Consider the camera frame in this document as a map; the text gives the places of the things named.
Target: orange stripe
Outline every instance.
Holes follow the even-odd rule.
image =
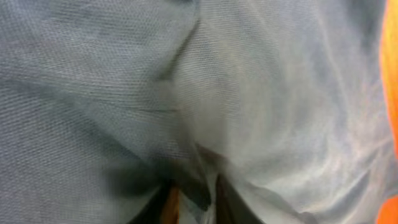
[[[398,0],[388,0],[381,41],[381,70],[398,157]],[[398,197],[382,206],[377,224],[398,224]]]

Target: cloth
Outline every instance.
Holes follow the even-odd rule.
[[[292,219],[263,215],[268,191],[319,224],[373,223],[398,194],[383,13],[370,0],[1,1],[0,222],[127,223],[172,179],[180,222],[200,223],[224,172],[266,223]],[[211,170],[195,143],[226,162]]]

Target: light gray fabric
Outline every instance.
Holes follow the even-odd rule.
[[[319,224],[374,223],[398,194],[383,11],[370,0],[0,1],[0,222],[126,223],[162,179],[205,207],[224,172],[257,189],[236,185],[252,207],[272,205],[270,190]],[[226,162],[211,170],[194,142]],[[214,214],[182,212],[186,223]],[[264,218],[286,223],[279,212]]]

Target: dark gray fabric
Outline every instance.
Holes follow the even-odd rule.
[[[270,224],[290,219],[262,216],[268,190],[319,224],[373,223],[398,193],[383,11],[370,0],[0,1],[0,222],[126,223],[162,179],[205,208],[223,172],[257,189],[236,185]],[[224,162],[210,169],[194,142]],[[212,209],[187,202],[181,222],[210,222]]]

